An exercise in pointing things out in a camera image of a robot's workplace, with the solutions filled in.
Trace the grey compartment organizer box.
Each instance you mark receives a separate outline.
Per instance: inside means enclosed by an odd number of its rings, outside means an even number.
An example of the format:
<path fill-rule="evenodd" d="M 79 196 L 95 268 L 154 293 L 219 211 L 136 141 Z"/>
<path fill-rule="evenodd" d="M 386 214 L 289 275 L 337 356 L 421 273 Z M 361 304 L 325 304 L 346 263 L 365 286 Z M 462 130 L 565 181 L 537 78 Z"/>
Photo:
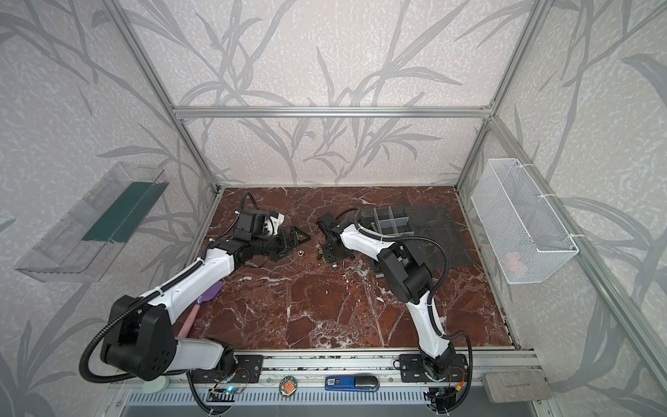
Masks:
<path fill-rule="evenodd" d="M 372 239 L 383 244 L 383 248 L 387 247 L 389 242 L 384 242 L 382 236 L 407 237 L 415 235 L 413 224 L 404 206 L 361 210 L 356 215 L 355 225 L 358 229 L 361 229 L 361 234 L 364 236 L 372 235 Z"/>

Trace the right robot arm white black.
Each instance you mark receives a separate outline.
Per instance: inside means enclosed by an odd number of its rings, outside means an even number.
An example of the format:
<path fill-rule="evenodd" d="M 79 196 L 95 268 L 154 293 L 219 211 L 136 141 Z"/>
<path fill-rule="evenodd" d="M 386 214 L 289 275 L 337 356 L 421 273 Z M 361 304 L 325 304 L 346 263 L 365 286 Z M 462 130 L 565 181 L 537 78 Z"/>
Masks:
<path fill-rule="evenodd" d="M 451 340 L 467 336 L 460 330 L 445 333 L 434 304 L 434 296 L 444 284 L 450 266 L 446 250 L 434 239 L 406 234 L 382 235 L 367 229 L 358 220 L 342 221 L 330 213 L 317 220 L 325 236 L 322 253 L 327 262 L 359 252 L 375 260 L 392 294 L 407 305 L 419 337 L 419 348 L 428 377 L 439 382 L 446 377 L 456 356 Z M 424 246 L 429 243 L 441 251 L 444 267 L 438 281 L 427 265 Z"/>

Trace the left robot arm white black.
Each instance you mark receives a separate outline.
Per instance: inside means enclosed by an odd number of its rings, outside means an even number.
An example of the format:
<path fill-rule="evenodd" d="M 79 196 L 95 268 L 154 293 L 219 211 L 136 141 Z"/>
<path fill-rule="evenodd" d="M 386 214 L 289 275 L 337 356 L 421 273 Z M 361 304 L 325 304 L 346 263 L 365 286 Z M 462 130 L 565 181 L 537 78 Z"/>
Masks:
<path fill-rule="evenodd" d="M 217 368 L 225 352 L 219 342 L 176 337 L 173 325 L 207 290 L 253 257 L 277 262 L 310 241 L 307 232 L 284 225 L 277 212 L 242 210 L 227 234 L 204 254 L 151 291 L 115 301 L 107 324 L 84 349 L 78 370 L 87 382 L 132 378 L 150 382 L 172 371 Z"/>

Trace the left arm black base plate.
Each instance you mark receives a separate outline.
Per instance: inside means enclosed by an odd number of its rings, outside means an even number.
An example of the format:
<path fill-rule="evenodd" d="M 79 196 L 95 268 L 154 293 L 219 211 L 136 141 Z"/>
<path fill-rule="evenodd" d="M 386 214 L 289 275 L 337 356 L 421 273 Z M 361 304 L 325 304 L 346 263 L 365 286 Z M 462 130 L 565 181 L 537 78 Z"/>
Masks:
<path fill-rule="evenodd" d="M 264 356 L 261 354 L 241 354 L 234 358 L 234 365 L 224 364 L 212 370 L 196 369 L 192 380 L 195 384 L 233 383 L 257 384 L 262 373 Z"/>

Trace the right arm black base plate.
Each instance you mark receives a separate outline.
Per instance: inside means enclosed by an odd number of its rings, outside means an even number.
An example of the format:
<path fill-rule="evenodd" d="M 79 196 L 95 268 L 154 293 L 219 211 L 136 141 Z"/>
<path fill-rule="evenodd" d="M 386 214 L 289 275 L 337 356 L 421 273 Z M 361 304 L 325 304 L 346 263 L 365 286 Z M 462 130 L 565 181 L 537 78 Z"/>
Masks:
<path fill-rule="evenodd" d="M 467 357 L 457 354 L 453 363 L 447 368 L 444 375 L 432 378 L 426 370 L 420 354 L 401 354 L 394 362 L 394 366 L 401 373 L 402 382 L 446 382 L 463 384 L 470 370 Z"/>

